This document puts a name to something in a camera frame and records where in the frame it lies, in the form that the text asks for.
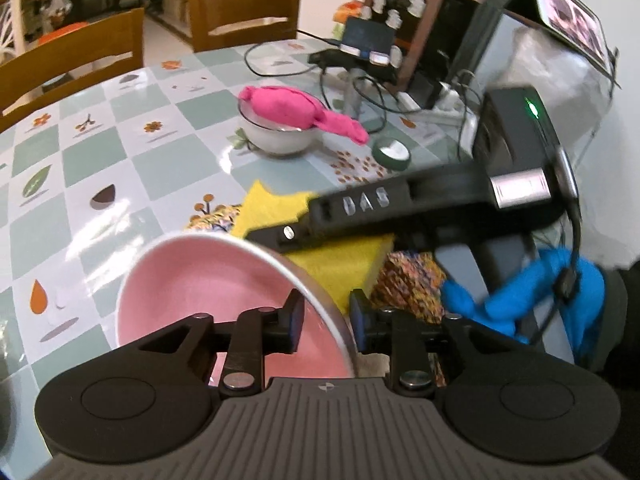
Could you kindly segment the blue gloved right hand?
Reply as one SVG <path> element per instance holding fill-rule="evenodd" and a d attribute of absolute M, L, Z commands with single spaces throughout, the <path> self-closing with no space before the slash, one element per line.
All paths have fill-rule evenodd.
<path fill-rule="evenodd" d="M 544 249 L 536 260 L 482 302 L 476 302 L 456 282 L 446 281 L 440 294 L 442 305 L 450 313 L 525 342 L 527 339 L 516 333 L 516 323 L 552 296 L 553 285 L 569 264 L 567 249 Z M 577 294 L 560 307 L 560 315 L 575 360 L 596 370 L 615 346 L 606 331 L 605 277 L 584 258 L 577 261 L 577 277 Z"/>

